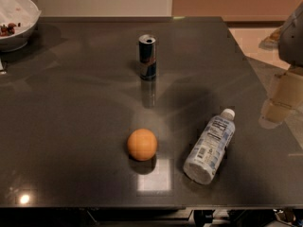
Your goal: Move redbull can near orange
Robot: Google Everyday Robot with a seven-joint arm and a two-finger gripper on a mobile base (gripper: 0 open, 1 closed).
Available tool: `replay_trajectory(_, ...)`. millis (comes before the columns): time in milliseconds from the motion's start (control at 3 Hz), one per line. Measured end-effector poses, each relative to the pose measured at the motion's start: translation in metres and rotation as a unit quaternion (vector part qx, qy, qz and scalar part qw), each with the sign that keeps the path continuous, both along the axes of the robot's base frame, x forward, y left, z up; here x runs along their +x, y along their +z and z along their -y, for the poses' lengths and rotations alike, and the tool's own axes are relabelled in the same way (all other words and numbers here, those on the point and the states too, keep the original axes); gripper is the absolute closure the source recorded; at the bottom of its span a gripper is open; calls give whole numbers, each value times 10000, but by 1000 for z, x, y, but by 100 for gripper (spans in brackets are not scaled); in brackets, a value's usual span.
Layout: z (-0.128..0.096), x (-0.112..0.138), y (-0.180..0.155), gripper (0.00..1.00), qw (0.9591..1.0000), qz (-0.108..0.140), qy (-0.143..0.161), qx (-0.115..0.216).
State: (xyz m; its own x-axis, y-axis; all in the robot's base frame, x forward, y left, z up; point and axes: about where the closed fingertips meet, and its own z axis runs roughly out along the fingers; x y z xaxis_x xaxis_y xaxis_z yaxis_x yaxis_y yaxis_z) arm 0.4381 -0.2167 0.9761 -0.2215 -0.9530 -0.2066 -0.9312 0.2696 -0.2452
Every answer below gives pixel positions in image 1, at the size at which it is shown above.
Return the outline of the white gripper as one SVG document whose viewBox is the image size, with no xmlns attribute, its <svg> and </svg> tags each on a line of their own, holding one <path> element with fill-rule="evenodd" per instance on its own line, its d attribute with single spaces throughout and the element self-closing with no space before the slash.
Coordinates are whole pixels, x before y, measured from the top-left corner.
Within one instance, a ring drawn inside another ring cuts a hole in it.
<svg viewBox="0 0 303 227">
<path fill-rule="evenodd" d="M 295 66 L 272 77 L 258 120 L 265 129 L 279 126 L 303 102 L 303 2 L 281 28 L 278 55 Z"/>
</svg>

